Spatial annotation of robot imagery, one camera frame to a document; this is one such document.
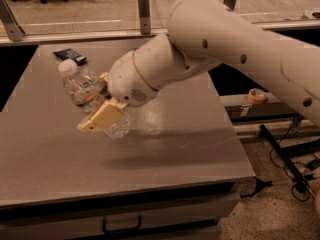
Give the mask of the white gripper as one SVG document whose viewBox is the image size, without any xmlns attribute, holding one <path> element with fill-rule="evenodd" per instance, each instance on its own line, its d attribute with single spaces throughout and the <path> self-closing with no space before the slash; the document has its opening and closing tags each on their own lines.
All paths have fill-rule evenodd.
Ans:
<svg viewBox="0 0 320 240">
<path fill-rule="evenodd" d="M 100 78 L 108 83 L 108 91 L 113 98 L 106 100 L 96 112 L 78 124 L 78 129 L 87 133 L 97 133 L 113 126 L 124 118 L 128 105 L 142 106 L 158 94 L 138 68 L 134 51 L 118 59 L 109 73 L 102 73 Z"/>
</svg>

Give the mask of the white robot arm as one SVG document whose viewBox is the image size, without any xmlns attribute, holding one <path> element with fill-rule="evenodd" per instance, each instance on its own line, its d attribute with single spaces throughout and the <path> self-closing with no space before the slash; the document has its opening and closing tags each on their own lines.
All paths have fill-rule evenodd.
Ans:
<svg viewBox="0 0 320 240">
<path fill-rule="evenodd" d="M 217 0 L 176 0 L 167 32 L 118 59 L 102 78 L 111 98 L 80 122 L 96 133 L 164 86 L 226 64 L 320 126 L 320 47 L 262 30 Z"/>
</svg>

